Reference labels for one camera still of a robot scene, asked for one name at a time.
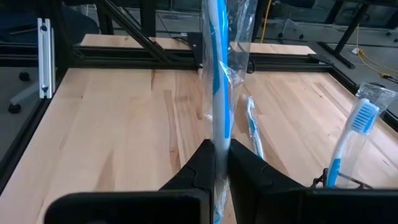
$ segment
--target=office chair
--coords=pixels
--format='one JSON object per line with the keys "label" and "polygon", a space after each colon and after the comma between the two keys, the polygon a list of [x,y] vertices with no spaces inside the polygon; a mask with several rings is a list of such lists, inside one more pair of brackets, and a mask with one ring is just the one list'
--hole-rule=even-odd
{"label": "office chair", "polygon": [[[62,7],[63,16],[67,23],[69,38],[73,44],[79,44],[86,34],[99,34],[96,22],[89,17],[68,7]],[[37,16],[33,12],[0,11],[0,40],[3,42],[37,44]],[[19,74],[23,82],[30,81],[26,72]],[[10,99],[8,112],[12,114],[21,111],[20,102],[39,90],[39,83],[35,82],[28,88]]]}
{"label": "office chair", "polygon": [[[293,6],[293,7],[311,9],[315,4],[315,0],[278,0],[274,5],[273,10],[277,9],[278,4],[280,5],[281,3],[289,5],[289,6]],[[297,26],[296,23],[290,19],[291,14],[292,14],[292,12],[290,11],[289,15],[287,16],[286,19],[269,19],[268,20],[269,24],[280,24],[280,23],[283,24],[282,31],[278,34],[278,38],[283,38],[288,22],[291,22],[292,24],[294,24],[294,26]],[[304,38],[304,34],[300,34],[299,39],[301,40],[303,38]]]}

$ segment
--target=packaged toothbrush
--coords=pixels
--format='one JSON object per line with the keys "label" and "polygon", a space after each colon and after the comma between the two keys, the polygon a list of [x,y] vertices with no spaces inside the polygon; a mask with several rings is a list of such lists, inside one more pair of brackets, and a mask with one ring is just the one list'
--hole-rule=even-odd
{"label": "packaged toothbrush", "polygon": [[265,160],[264,150],[262,148],[262,142],[260,138],[260,130],[257,126],[254,115],[255,112],[254,99],[251,96],[244,95],[243,100],[246,103],[246,119],[248,121],[249,137],[254,149],[254,153],[261,159]]}
{"label": "packaged toothbrush", "polygon": [[214,222],[221,223],[228,199],[227,158],[234,106],[248,67],[257,0],[204,0],[203,113],[216,147]]}
{"label": "packaged toothbrush", "polygon": [[349,179],[339,173],[347,177],[353,176],[356,161],[363,151],[377,117],[387,110],[397,96],[398,93],[392,90],[370,83],[363,83],[360,86],[353,109],[333,152],[326,187],[350,188]]}

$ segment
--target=cable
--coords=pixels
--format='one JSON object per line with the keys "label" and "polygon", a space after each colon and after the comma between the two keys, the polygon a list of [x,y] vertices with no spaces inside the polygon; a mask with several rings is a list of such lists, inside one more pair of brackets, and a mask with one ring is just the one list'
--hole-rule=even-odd
{"label": "cable", "polygon": [[269,7],[271,6],[271,0],[268,0],[268,6],[267,6],[267,11],[266,11],[266,18],[264,19],[264,27],[262,28],[262,34],[261,34],[261,39],[260,43],[264,40],[264,37],[266,35],[266,26],[267,26],[267,20],[268,20],[268,12],[269,12]]}
{"label": "cable", "polygon": [[182,38],[182,37],[172,37],[172,38],[175,39],[175,40],[178,40],[181,43],[186,44],[187,46],[190,46],[189,42],[187,40],[185,40],[184,38]]}
{"label": "cable", "polygon": [[389,81],[391,81],[391,82],[394,82],[394,83],[398,84],[398,80],[395,79],[392,75],[390,75],[390,74],[388,74],[388,73],[385,73],[385,72],[380,72],[379,70],[377,70],[377,69],[373,68],[372,66],[368,65],[368,64],[363,60],[363,58],[362,58],[361,55],[365,56],[367,59],[369,59],[369,58],[365,55],[364,50],[359,49],[359,47],[358,47],[358,42],[359,42],[359,40],[358,40],[358,39],[359,39],[359,24],[358,24],[357,27],[356,27],[356,48],[358,49],[358,57],[361,59],[361,61],[362,61],[368,68],[370,68],[371,70],[374,70],[375,72],[377,72],[377,73],[380,75],[381,78],[384,78],[384,79],[386,79],[386,80],[389,80]]}
{"label": "cable", "polygon": [[166,25],[164,24],[162,18],[160,18],[160,16],[158,15],[158,13],[157,13],[156,11],[155,11],[155,14],[156,14],[156,16],[159,18],[160,22],[162,23],[162,25],[163,25],[164,29],[166,30],[167,34],[169,35],[169,37],[170,37],[170,38],[173,38],[173,37],[170,35],[169,30],[167,30],[167,27],[166,27]]}
{"label": "cable", "polygon": [[[239,47],[239,49],[240,49],[242,52],[246,52],[246,51],[242,48],[241,43],[237,42],[236,45]],[[252,74],[252,73],[254,73],[254,72],[256,71],[256,63],[254,62],[254,60],[253,60],[253,58],[250,56],[250,54],[249,54],[249,61],[250,61],[251,64],[252,64],[252,69],[249,70],[249,64],[248,64],[248,68],[246,69],[246,73],[247,73],[247,74]]]}
{"label": "cable", "polygon": [[361,55],[363,54],[363,50],[359,49],[358,47],[358,40],[359,40],[359,24],[356,26],[356,48],[358,49],[358,57],[359,59],[361,59],[362,63],[364,63],[365,66],[367,66],[368,68],[370,68],[371,70],[377,72],[379,75],[384,74],[383,72],[380,72],[379,70],[373,68],[372,66],[368,65],[363,58],[361,57]]}
{"label": "cable", "polygon": [[365,52],[363,52],[363,56],[366,57],[366,59],[368,59],[370,62],[372,62],[372,63],[375,64],[375,65],[378,65],[378,66],[380,66],[380,67],[382,67],[382,68],[385,68],[385,69],[387,69],[387,70],[389,70],[389,71],[392,71],[392,72],[398,72],[397,70],[394,70],[394,69],[391,69],[391,68],[387,68],[387,67],[385,67],[385,66],[383,66],[383,65],[380,65],[379,63],[373,61],[372,59],[370,59],[370,58],[365,54]]}

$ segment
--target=blue toothbrush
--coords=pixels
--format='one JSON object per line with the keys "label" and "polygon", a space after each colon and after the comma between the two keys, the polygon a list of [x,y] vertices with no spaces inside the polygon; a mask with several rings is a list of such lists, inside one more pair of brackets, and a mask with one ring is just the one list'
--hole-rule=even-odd
{"label": "blue toothbrush", "polygon": [[260,138],[259,129],[256,124],[256,120],[254,119],[254,100],[251,97],[248,97],[248,107],[246,108],[246,117],[248,118],[249,123],[249,131],[251,134],[251,139],[253,143],[253,148],[257,156],[261,159],[264,159],[264,152],[262,151],[262,143]]}
{"label": "blue toothbrush", "polygon": [[226,163],[231,144],[231,117],[228,91],[228,17],[224,0],[208,0],[211,48],[213,49],[213,141],[216,147],[215,223],[221,221],[226,197]]}
{"label": "blue toothbrush", "polygon": [[341,158],[343,157],[346,149],[346,144],[350,139],[351,135],[356,132],[362,135],[368,135],[372,130],[373,123],[377,118],[379,108],[369,102],[368,99],[362,99],[358,101],[353,112],[347,119],[344,126],[343,133],[337,145],[333,156],[331,158],[328,176],[326,178],[326,186],[329,188],[335,187],[336,179],[340,171]]}

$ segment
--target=wooden tabletop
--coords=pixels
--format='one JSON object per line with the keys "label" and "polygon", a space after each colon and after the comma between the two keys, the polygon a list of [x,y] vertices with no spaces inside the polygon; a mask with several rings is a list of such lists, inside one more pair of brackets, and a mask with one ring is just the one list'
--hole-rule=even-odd
{"label": "wooden tabletop", "polygon": [[[107,35],[87,35],[83,44],[137,47],[130,37]],[[272,44],[252,51],[312,53]],[[353,95],[327,73],[256,72],[242,92],[254,97],[267,161],[310,185],[330,161]],[[0,197],[0,223],[42,223],[48,205],[72,192],[157,190],[209,137],[201,96],[195,71],[69,69]],[[240,102],[234,137],[252,148]],[[379,120],[355,177],[397,187],[397,150],[398,134]],[[234,222],[229,203],[224,223]]]}

